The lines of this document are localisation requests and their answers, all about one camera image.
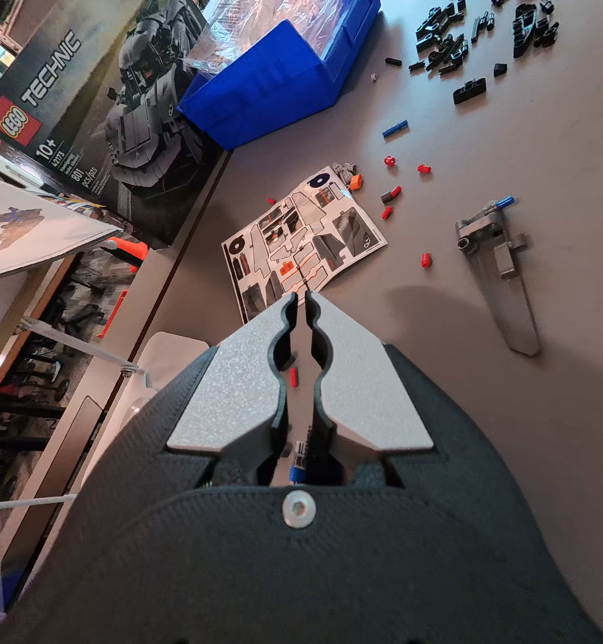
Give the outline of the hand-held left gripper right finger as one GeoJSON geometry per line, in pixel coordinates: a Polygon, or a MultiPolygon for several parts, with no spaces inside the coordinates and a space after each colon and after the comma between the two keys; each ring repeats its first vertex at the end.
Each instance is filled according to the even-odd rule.
{"type": "Polygon", "coordinates": [[[363,463],[433,450],[386,344],[318,292],[306,294],[305,311],[311,354],[320,367],[306,482],[340,485],[346,470],[363,463]]]}

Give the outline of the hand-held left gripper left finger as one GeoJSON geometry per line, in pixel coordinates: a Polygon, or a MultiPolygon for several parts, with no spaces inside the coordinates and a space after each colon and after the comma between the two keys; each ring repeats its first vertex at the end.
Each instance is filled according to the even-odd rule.
{"type": "Polygon", "coordinates": [[[298,296],[283,296],[216,347],[167,440],[177,453],[237,461],[257,485],[269,486],[287,443],[290,333],[298,296]]]}

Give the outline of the grey lego wing assembly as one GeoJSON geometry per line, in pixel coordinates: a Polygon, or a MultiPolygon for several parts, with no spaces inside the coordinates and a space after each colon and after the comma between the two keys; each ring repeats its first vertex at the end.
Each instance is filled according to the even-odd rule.
{"type": "Polygon", "coordinates": [[[526,235],[511,233],[504,214],[515,201],[513,196],[493,200],[474,216],[457,221],[455,231],[457,248],[508,348],[532,358],[541,346],[519,258],[529,242],[526,235]]]}

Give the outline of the small blue lego piece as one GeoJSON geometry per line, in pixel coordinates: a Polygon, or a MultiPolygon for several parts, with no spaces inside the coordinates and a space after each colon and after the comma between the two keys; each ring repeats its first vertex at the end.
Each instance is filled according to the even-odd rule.
{"type": "Polygon", "coordinates": [[[307,442],[297,441],[292,465],[289,471],[290,484],[304,484],[306,481],[306,467],[307,467],[307,442]]]}

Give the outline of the lego sticker sheet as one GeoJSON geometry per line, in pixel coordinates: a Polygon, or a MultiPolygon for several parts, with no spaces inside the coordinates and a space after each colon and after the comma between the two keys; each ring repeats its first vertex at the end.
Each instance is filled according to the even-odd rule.
{"type": "Polygon", "coordinates": [[[221,247],[246,324],[283,296],[320,291],[387,246],[336,167],[327,166],[271,205],[221,247]]]}

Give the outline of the dark lego set box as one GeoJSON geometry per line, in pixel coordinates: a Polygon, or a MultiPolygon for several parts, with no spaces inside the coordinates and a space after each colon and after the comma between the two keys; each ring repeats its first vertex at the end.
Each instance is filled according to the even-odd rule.
{"type": "Polygon", "coordinates": [[[208,1],[56,1],[0,77],[0,153],[173,244],[223,153],[178,106],[208,1]]]}

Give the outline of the orange cone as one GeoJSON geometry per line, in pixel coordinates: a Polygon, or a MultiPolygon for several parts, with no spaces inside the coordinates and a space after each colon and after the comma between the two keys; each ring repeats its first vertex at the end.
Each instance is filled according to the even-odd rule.
{"type": "Polygon", "coordinates": [[[102,241],[100,248],[127,263],[132,273],[138,271],[149,252],[149,247],[144,242],[132,242],[120,237],[110,237],[102,241]]]}

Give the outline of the open instruction booklet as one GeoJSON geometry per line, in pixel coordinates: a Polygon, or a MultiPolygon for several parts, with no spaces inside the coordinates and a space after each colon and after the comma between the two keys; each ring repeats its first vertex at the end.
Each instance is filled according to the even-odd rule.
{"type": "Polygon", "coordinates": [[[119,228],[0,181],[0,278],[115,236],[119,228]]]}

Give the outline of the blue plastic bin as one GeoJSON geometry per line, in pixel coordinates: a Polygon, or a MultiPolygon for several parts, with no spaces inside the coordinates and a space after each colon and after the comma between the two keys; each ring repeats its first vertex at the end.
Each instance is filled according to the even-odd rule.
{"type": "Polygon", "coordinates": [[[284,20],[214,78],[196,76],[177,110],[232,150],[330,108],[380,7],[347,1],[322,56],[284,20]]]}

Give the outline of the clear plastic bag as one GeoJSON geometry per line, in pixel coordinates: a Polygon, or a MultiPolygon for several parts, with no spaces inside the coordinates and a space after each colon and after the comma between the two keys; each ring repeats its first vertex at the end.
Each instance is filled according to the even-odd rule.
{"type": "Polygon", "coordinates": [[[247,53],[270,31],[289,21],[295,36],[322,55],[339,21],[357,1],[210,1],[206,25],[185,62],[210,78],[247,53]]]}

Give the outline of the metal-edged equipment case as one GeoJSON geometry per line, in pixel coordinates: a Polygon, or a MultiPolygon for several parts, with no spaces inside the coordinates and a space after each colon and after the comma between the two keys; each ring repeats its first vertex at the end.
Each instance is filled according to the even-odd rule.
{"type": "Polygon", "coordinates": [[[16,57],[39,24],[38,1],[0,1],[0,46],[16,57]]]}

